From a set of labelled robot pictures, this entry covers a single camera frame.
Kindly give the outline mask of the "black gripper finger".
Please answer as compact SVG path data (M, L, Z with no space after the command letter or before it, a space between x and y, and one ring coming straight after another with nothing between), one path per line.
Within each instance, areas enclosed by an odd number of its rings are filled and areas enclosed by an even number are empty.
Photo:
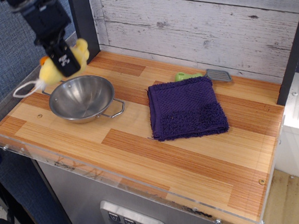
M70 77L81 69L79 62L65 40L62 39L59 43L53 42L45 50L63 76Z

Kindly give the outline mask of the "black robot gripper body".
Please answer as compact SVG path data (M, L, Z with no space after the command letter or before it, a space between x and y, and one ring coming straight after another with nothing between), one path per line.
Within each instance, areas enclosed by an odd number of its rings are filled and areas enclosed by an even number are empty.
M24 0L21 14L35 33L34 44L50 46L64 39L71 19L59 0Z

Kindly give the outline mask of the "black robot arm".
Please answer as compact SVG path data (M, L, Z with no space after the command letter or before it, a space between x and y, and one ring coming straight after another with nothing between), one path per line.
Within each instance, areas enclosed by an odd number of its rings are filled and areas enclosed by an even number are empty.
M64 40L71 19L59 0L5 0L12 13L21 13L35 33L35 45L42 46L63 76L70 77L81 69Z

